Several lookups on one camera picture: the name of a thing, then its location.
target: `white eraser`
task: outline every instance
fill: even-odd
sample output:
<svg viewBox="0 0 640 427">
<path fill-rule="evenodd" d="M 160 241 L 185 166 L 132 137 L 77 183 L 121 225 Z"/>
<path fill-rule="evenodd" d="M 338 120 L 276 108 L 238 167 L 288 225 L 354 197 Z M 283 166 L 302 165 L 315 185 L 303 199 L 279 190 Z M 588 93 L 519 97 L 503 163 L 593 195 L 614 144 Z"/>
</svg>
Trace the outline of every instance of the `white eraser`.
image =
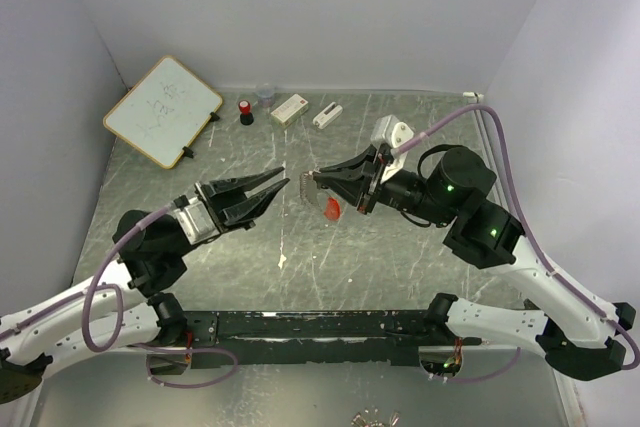
<svg viewBox="0 0 640 427">
<path fill-rule="evenodd" d="M 271 112 L 271 118 L 285 129 L 309 109 L 309 102 L 294 94 Z"/>
<path fill-rule="evenodd" d="M 322 112 L 320 112 L 318 115 L 314 117 L 313 125 L 315 125 L 320 130 L 322 130 L 331 122 L 333 122 L 333 120 L 336 117 L 338 117 L 341 113 L 342 113 L 342 106 L 337 105 L 335 102 L 331 102 L 322 110 Z"/>
</svg>

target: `gray floor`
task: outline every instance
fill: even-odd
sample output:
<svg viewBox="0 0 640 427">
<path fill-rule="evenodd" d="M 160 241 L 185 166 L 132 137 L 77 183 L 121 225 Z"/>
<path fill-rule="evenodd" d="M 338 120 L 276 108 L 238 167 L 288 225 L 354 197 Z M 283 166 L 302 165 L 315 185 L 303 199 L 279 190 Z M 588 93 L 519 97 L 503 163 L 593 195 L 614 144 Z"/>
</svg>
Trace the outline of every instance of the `gray floor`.
<svg viewBox="0 0 640 427">
<path fill-rule="evenodd" d="M 241 125 L 237 101 L 252 96 L 223 94 L 222 121 L 208 126 L 196 140 L 194 160 L 184 159 L 172 170 L 161 169 L 118 141 L 74 281 L 93 274 L 126 210 L 156 209 L 192 191 L 198 180 L 283 165 L 292 182 L 254 229 L 227 235 L 186 258 L 188 272 L 170 289 L 183 308 L 411 309 L 425 308 L 437 292 L 500 307 L 521 305 L 514 289 L 451 255 L 442 245 L 444 229 L 419 229 L 385 206 L 366 217 L 344 208 L 338 222 L 329 222 L 304 206 L 298 195 L 302 171 L 363 151 L 379 117 L 395 114 L 421 130 L 465 105 L 466 99 L 437 94 L 302 95 L 310 111 L 283 131 L 259 109 L 254 109 L 253 125 Z M 278 102 L 287 97 L 279 95 Z M 344 113 L 318 131 L 311 120 L 331 101 L 340 103 Z M 425 149 L 445 142 L 483 153 L 471 114 L 429 139 Z M 408 168 L 415 168 L 422 150 L 410 153 Z M 426 164 L 425 170 L 432 166 Z M 281 255 L 286 257 L 283 264 Z"/>
<path fill-rule="evenodd" d="M 512 355 L 468 352 L 465 375 L 496 370 Z M 194 371 L 180 381 L 204 382 L 222 371 Z M 397 427 L 567 425 L 551 370 L 526 353 L 507 374 L 477 385 L 429 382 L 420 369 L 382 363 L 307 364 L 247 366 L 219 385 L 186 391 L 148 382 L 143 356 L 106 354 L 46 384 L 31 425 L 349 427 L 356 413 L 376 408 L 384 421 L 399 412 Z"/>
</svg>

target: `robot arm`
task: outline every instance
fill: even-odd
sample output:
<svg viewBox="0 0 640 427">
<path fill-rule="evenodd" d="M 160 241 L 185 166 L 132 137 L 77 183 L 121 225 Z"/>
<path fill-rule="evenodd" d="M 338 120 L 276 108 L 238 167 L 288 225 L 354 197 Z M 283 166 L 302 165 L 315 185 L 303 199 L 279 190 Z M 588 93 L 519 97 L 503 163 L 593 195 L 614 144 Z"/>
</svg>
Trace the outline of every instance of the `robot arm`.
<svg viewBox="0 0 640 427">
<path fill-rule="evenodd" d="M 380 119 L 372 136 L 377 145 L 352 160 L 312 173 L 317 187 L 334 191 L 363 214 L 382 203 L 426 221 L 425 226 L 448 228 L 444 244 L 454 255 L 504 279 L 541 309 L 511 311 L 454 296 L 446 326 L 456 336 L 519 346 L 580 380 L 621 370 L 625 348 L 614 339 L 615 328 L 607 320 L 629 329 L 635 310 L 597 297 L 553 262 L 555 272 L 548 272 L 520 222 L 486 198 L 496 175 L 468 148 L 441 145 L 422 155 L 418 173 L 399 168 L 404 158 L 394 159 L 390 151 L 406 141 L 397 134 L 407 130 L 393 116 Z M 409 130 L 406 135 L 410 138 L 413 133 Z M 420 172 L 424 159 L 440 152 L 444 155 L 436 168 L 424 177 Z M 600 307 L 606 319 L 554 279 L 558 274 Z"/>
<path fill-rule="evenodd" d="M 186 271 L 182 257 L 223 234 L 254 227 L 289 179 L 250 197 L 246 192 L 283 170 L 196 183 L 194 197 L 179 197 L 173 202 L 172 215 L 162 216 L 131 238 L 119 252 L 120 261 L 111 262 L 105 270 L 91 304 L 94 341 L 103 345 L 120 322 L 111 349 L 141 343 L 172 345 L 183 334 L 186 320 L 175 297 L 162 290 Z M 137 210 L 125 213 L 114 242 L 146 215 Z M 86 345 L 79 329 L 92 280 L 0 319 L 0 404 L 31 392 L 43 378 L 98 353 Z"/>
</svg>

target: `white box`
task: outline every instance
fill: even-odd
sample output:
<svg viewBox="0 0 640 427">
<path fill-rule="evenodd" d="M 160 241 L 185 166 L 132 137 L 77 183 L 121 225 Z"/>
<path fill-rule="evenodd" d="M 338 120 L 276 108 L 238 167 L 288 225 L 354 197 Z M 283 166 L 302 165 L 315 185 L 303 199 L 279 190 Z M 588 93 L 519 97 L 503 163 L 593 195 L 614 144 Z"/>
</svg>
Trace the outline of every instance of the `white box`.
<svg viewBox="0 0 640 427">
<path fill-rule="evenodd" d="M 294 94 L 271 112 L 271 118 L 286 129 L 307 110 L 309 110 L 309 102 L 298 94 Z"/>
</svg>

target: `clear plastic cup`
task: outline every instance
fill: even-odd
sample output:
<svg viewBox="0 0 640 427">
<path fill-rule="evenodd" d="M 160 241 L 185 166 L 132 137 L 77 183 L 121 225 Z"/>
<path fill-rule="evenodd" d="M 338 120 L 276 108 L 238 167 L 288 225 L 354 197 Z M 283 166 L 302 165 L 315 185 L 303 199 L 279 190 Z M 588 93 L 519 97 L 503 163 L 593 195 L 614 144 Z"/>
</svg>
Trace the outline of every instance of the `clear plastic cup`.
<svg viewBox="0 0 640 427">
<path fill-rule="evenodd" d="M 259 107 L 271 108 L 276 101 L 276 91 L 271 84 L 256 86 L 256 96 L 258 97 Z"/>
</svg>

